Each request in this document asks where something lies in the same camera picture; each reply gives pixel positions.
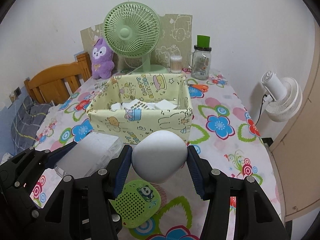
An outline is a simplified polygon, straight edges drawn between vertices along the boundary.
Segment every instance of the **fabric storage box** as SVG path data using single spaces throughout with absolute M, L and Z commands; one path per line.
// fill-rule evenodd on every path
M 111 110 L 114 103 L 139 99 L 146 103 L 176 101 L 179 109 Z M 119 136 L 124 143 L 138 144 L 154 131 L 168 130 L 188 141 L 192 105 L 186 77 L 181 74 L 139 74 L 110 78 L 86 112 L 95 131 Z

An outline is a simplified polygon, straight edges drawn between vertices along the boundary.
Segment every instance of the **fan base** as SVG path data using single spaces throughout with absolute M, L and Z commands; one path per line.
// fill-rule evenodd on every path
M 166 67 L 161 66 L 161 65 L 151 65 L 150 66 L 151 70 L 150 71 L 144 71 L 143 66 L 135 69 L 132 71 L 130 74 L 139 74 L 139 73 L 161 73 L 161 74 L 166 74 L 169 73 Z

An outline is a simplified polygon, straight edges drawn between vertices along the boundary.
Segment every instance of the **white egg-shaped object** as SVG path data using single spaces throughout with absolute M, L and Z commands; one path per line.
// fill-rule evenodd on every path
M 187 146 L 178 135 L 160 130 L 148 135 L 133 149 L 132 166 L 142 179 L 162 183 L 184 165 L 187 156 Z

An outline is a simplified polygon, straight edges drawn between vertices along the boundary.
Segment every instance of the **beige cabinet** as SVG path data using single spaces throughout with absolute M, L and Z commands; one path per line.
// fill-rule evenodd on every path
M 315 22 L 315 50 L 300 111 L 291 118 L 270 150 L 284 194 L 285 220 L 320 206 L 320 27 Z
M 307 101 L 273 156 L 283 187 L 286 216 L 320 199 L 320 100 Z

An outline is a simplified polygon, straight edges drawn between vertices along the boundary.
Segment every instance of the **black power cord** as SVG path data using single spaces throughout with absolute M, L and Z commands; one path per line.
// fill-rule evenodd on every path
M 261 111 L 262 111 L 262 105 L 263 105 L 263 99 L 266 97 L 267 95 L 266 94 L 264 94 L 263 95 L 263 97 L 262 97 L 262 101 L 261 101 L 261 107 L 260 107 L 260 114 L 259 114 L 259 118 L 258 118 L 258 121 L 256 122 L 256 125 L 257 125 L 257 123 L 259 122 L 259 120 L 260 120 L 260 116 L 261 116 Z

